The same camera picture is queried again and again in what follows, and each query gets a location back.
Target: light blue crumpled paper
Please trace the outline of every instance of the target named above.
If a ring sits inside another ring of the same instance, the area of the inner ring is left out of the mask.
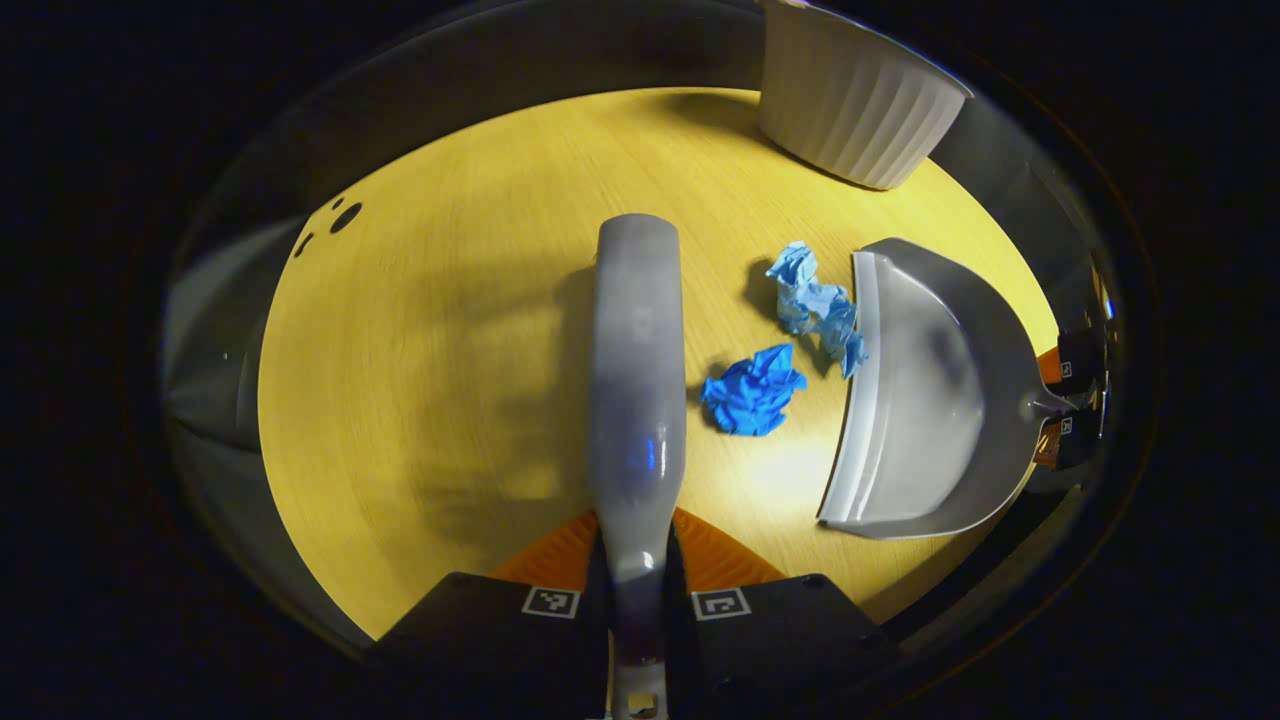
[[[868,357],[861,333],[854,331],[858,306],[849,301],[849,292],[842,286],[817,281],[818,259],[804,241],[783,247],[764,274],[778,284],[777,313],[787,332],[819,333],[823,350],[840,361],[841,374],[849,379]]]
[[[822,348],[832,360],[840,361],[840,374],[849,379],[863,366],[870,355],[867,352],[863,333],[854,329],[858,319],[858,306],[847,300],[833,302],[826,319],[818,323]]]

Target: blue crumpled paper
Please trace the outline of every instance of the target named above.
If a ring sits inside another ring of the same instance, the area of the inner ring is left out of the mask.
[[[832,360],[840,363],[840,374],[849,379],[863,366],[870,355],[867,352],[863,333],[854,329],[858,319],[858,306],[847,300],[832,304],[827,318],[818,323],[822,348]]]
[[[791,343],[776,345],[741,360],[719,378],[703,383],[705,404],[716,424],[735,436],[767,436],[787,416],[782,409],[791,393],[808,387],[808,380],[791,368]]]
[[[778,283],[777,313],[787,332],[819,333],[823,350],[840,363],[841,375],[849,379],[868,359],[863,336],[854,331],[858,306],[849,301],[849,292],[817,281],[818,259],[804,241],[783,247],[764,274]]]

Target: round wooden table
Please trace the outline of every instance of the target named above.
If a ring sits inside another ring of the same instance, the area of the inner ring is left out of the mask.
[[[886,192],[847,184],[772,145],[758,97],[659,88],[530,108],[399,158],[310,218],[262,343],[262,455],[298,552],[371,637],[445,573],[492,573],[590,506],[593,256],[600,223],[623,213],[681,236],[681,507],[788,575],[826,573],[877,621],[998,521],[895,542],[819,528],[849,384],[812,342],[796,348],[809,388],[773,434],[704,420],[708,373],[796,340],[763,274],[795,240],[820,281],[851,286],[852,251],[908,238],[998,290],[1037,354],[1057,336],[1014,245],[938,167]]]

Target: gray dustpan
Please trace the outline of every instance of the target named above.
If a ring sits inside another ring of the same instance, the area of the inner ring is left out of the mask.
[[[818,519],[881,539],[973,528],[1014,497],[1044,420],[1074,407],[1044,387],[1014,310],[964,265],[891,238],[854,254],[854,283],[870,357]]]

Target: ribbed white bowl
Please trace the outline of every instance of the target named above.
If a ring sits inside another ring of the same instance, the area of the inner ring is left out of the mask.
[[[796,0],[765,8],[760,129],[829,173],[906,182],[973,94],[893,40]]]

